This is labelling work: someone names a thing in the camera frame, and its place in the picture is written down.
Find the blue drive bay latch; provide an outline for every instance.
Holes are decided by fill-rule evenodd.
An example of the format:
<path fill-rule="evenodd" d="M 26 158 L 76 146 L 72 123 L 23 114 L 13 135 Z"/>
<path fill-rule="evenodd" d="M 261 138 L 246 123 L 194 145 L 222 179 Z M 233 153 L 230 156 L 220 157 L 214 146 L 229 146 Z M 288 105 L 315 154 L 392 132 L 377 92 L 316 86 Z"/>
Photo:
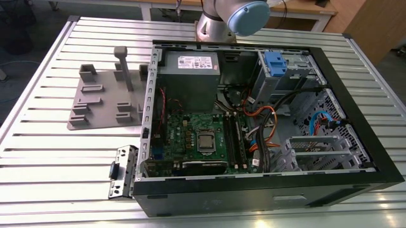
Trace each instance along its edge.
<path fill-rule="evenodd" d="M 265 51 L 264 60 L 272 77 L 281 77 L 285 73 L 285 60 L 279 52 Z"/>

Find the white label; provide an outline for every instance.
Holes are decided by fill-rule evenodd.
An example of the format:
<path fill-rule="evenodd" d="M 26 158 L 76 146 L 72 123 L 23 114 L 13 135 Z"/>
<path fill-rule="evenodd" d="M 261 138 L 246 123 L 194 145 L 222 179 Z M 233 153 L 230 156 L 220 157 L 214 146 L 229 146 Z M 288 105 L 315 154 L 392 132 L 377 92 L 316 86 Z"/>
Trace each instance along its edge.
<path fill-rule="evenodd" d="M 253 102 L 255 102 L 255 99 L 253 99 L 253 98 L 246 97 L 246 100 L 249 101 L 250 104 L 253 104 Z"/>
<path fill-rule="evenodd" d="M 333 15 L 333 12 L 320 11 L 319 13 L 320 13 L 320 14 L 329 14 L 329 15 Z"/>
<path fill-rule="evenodd" d="M 252 165 L 259 166 L 259 160 L 257 159 L 252 159 Z"/>
<path fill-rule="evenodd" d="M 210 57 L 180 56 L 177 58 L 178 69 L 212 69 Z"/>

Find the white table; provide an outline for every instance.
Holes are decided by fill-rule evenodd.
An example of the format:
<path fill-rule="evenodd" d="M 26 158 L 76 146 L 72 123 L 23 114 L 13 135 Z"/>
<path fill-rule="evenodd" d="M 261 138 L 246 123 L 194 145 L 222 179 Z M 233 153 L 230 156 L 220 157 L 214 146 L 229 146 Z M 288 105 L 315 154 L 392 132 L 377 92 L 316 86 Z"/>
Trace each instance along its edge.
<path fill-rule="evenodd" d="M 142 1 L 132 1 L 132 0 L 57 0 L 57 2 L 70 2 L 70 3 L 85 3 L 85 4 L 98 4 L 98 5 L 113 5 L 113 6 L 129 6 L 129 7 L 138 7 L 141 11 L 141 18 L 142 20 L 150 21 L 150 9 L 174 9 L 174 4 L 168 3 L 153 3 L 153 2 L 142 2 Z M 49 1 L 50 7 L 54 10 L 56 5 L 52 1 Z M 201 11 L 201 6 L 192 6 L 181 4 L 181 10 L 193 10 Z M 287 18 L 296 18 L 296 19 L 311 19 L 315 20 L 315 24 L 311 28 L 312 32 L 321 32 L 324 27 L 329 21 L 331 16 L 333 15 L 332 12 L 323 12 L 320 14 L 307 14 L 307 13 L 287 13 Z M 271 9 L 271 16 L 272 17 L 283 17 L 283 12 L 272 11 Z"/>
<path fill-rule="evenodd" d="M 157 219 L 145 216 L 134 201 L 106 200 L 114 149 L 138 145 L 140 128 L 66 129 L 78 66 L 113 69 L 113 47 L 125 45 L 129 69 L 137 69 L 149 62 L 152 39 L 193 38 L 193 24 L 97 18 L 66 22 L 0 129 L 0 227 L 404 227 L 404 183 L 331 207 Z M 406 175 L 406 109 L 353 41 L 340 34 L 263 29 L 237 42 L 324 50 Z"/>

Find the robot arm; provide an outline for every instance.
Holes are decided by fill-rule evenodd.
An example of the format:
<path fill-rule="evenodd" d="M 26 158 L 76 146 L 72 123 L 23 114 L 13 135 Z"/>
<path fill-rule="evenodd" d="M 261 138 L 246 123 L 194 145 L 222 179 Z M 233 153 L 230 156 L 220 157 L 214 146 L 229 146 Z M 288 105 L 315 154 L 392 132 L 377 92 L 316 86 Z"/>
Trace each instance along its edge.
<path fill-rule="evenodd" d="M 252 35 L 268 17 L 265 0 L 205 0 L 196 27 L 197 40 L 234 42 L 234 35 Z"/>

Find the motherboard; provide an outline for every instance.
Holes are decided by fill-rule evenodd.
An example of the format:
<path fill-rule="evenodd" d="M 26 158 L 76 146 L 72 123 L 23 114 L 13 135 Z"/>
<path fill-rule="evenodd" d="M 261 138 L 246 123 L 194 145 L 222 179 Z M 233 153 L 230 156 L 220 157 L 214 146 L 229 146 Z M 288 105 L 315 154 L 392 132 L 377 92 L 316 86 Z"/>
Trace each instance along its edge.
<path fill-rule="evenodd" d="M 152 147 L 149 176 L 250 173 L 241 127 L 233 114 L 169 114 L 161 144 Z"/>

